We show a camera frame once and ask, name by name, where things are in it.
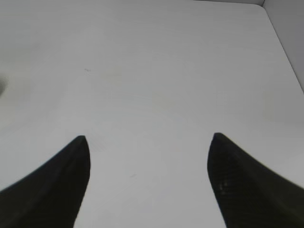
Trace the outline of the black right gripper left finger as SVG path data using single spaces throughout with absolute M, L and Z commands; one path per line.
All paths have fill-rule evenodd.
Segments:
M 0 192 L 2 228 L 72 228 L 90 178 L 86 137 Z

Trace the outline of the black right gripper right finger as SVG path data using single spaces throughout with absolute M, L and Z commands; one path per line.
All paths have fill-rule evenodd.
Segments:
M 213 135 L 208 176 L 228 228 L 302 228 L 304 189 L 273 172 L 222 133 Z

